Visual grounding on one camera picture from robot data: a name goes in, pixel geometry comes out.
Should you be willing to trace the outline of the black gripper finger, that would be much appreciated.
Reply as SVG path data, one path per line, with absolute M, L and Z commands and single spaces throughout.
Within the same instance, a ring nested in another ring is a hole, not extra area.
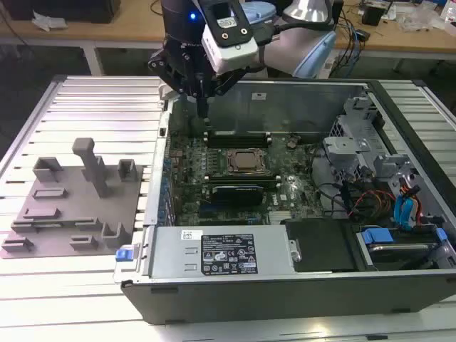
M 238 81 L 240 81 L 246 74 L 246 69 L 236 69 L 220 75 L 210 75 L 203 80 L 203 117 L 206 118 L 209 105 L 208 98 L 215 97 L 216 95 L 224 95 L 231 89 Z
M 198 78 L 195 62 L 188 48 L 178 48 L 177 51 L 162 48 L 151 56 L 148 66 L 171 89 L 181 95 L 193 97 L 197 114 L 203 117 L 202 82 Z

